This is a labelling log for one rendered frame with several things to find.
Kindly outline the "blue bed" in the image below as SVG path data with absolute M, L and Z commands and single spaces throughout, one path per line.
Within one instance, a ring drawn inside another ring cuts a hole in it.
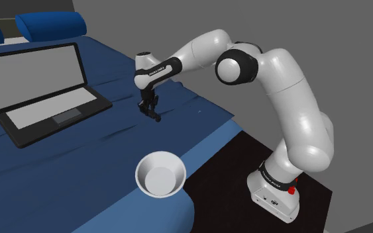
M 0 125 L 0 233 L 72 233 L 135 188 L 143 155 L 182 155 L 232 117 L 167 81 L 156 122 L 138 109 L 133 59 L 88 36 L 74 42 L 89 86 L 112 107 L 23 149 Z

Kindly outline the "white bowl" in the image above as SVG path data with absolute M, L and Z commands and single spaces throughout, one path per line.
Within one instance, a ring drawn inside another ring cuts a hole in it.
M 175 195 L 186 182 L 183 161 L 166 151 L 152 152 L 143 157 L 135 170 L 138 188 L 146 195 L 163 199 Z

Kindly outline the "black robot stand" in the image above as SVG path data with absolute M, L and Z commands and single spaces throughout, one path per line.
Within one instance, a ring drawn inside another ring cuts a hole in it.
M 190 233 L 324 233 L 332 192 L 306 173 L 298 177 L 300 210 L 289 224 L 250 198 L 246 178 L 271 153 L 241 131 L 191 174 L 184 185 L 195 210 Z

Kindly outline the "black open laptop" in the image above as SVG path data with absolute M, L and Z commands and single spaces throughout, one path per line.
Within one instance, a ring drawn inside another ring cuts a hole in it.
M 87 84 L 75 42 L 0 53 L 0 125 L 18 148 L 111 106 Z

